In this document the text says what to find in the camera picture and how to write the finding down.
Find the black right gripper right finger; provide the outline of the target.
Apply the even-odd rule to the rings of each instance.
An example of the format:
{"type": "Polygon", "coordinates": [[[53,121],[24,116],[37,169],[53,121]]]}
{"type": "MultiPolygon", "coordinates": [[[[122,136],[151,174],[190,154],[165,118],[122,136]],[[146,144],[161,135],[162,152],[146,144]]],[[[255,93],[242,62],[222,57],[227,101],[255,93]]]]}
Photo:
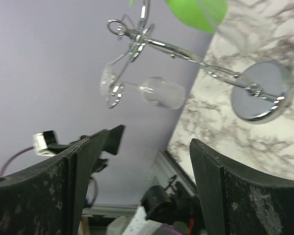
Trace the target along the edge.
{"type": "Polygon", "coordinates": [[[192,139],[190,157],[210,235],[294,235],[294,180],[276,177],[192,139]]]}

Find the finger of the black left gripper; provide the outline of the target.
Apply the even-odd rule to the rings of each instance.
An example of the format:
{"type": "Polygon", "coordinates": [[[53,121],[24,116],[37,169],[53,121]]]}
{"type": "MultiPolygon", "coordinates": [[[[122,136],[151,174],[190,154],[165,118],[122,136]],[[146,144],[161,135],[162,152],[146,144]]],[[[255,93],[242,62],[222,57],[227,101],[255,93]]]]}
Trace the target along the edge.
{"type": "Polygon", "coordinates": [[[112,155],[117,155],[122,141],[124,125],[118,125],[113,129],[103,129],[92,135],[82,135],[80,140],[88,139],[98,152],[105,151],[112,155]]]}

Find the green plastic wine glass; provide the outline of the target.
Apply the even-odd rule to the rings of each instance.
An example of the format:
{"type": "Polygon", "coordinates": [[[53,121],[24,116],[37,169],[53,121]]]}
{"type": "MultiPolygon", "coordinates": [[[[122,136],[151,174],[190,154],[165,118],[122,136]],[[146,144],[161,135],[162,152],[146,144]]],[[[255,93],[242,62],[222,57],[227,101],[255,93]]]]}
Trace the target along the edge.
{"type": "Polygon", "coordinates": [[[199,6],[197,0],[167,0],[165,3],[180,22],[199,30],[199,6]]]}

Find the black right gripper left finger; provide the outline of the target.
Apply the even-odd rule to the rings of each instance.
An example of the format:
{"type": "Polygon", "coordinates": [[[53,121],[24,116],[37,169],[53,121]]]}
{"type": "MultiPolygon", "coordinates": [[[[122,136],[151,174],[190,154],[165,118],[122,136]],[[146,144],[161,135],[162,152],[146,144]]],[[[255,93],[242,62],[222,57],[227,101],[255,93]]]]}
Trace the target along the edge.
{"type": "Polygon", "coordinates": [[[0,179],[0,235],[77,234],[95,140],[0,179]]]}

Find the clear wine glass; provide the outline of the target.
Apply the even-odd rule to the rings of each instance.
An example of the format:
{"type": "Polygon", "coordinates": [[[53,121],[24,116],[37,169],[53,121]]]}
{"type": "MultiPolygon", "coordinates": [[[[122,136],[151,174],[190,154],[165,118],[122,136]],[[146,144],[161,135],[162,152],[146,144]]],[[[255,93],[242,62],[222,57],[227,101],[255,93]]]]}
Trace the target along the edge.
{"type": "Polygon", "coordinates": [[[218,33],[223,37],[237,32],[234,19],[236,0],[198,0],[198,29],[207,33],[218,33]]]}
{"type": "Polygon", "coordinates": [[[183,86],[166,81],[162,77],[151,77],[141,85],[122,81],[114,84],[116,80],[113,64],[108,63],[102,72],[100,92],[105,96],[109,109],[120,102],[127,86],[139,90],[145,102],[161,108],[177,110],[186,100],[186,89],[183,86]]]}

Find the chrome wine glass rack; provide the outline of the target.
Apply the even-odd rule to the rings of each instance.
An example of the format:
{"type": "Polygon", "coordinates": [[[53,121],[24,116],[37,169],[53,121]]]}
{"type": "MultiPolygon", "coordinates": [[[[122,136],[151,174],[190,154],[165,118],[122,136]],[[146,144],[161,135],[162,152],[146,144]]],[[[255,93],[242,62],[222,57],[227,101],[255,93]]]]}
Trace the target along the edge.
{"type": "MultiPolygon", "coordinates": [[[[267,21],[243,2],[234,4],[237,32],[223,37],[240,52],[256,52],[270,38],[267,21]]],[[[212,78],[232,86],[231,106],[238,118],[250,123],[269,122],[280,116],[294,99],[294,77],[289,68],[276,61],[255,63],[243,72],[209,64],[196,54],[181,47],[151,37],[155,26],[148,24],[150,2],[143,1],[140,20],[134,28],[124,19],[111,19],[107,28],[118,37],[128,37],[130,45],[125,55],[133,63],[146,46],[172,58],[198,64],[212,78]]]]}

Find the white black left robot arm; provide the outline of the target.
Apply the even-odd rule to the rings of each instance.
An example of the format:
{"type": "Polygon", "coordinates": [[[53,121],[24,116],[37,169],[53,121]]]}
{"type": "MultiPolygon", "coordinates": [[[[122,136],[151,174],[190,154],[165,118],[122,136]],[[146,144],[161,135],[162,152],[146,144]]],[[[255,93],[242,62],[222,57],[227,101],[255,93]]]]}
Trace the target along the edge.
{"type": "Polygon", "coordinates": [[[171,226],[184,223],[188,234],[205,233],[205,224],[195,183],[168,151],[158,153],[152,170],[157,180],[144,193],[124,235],[151,235],[163,229],[178,234],[171,226]]]}

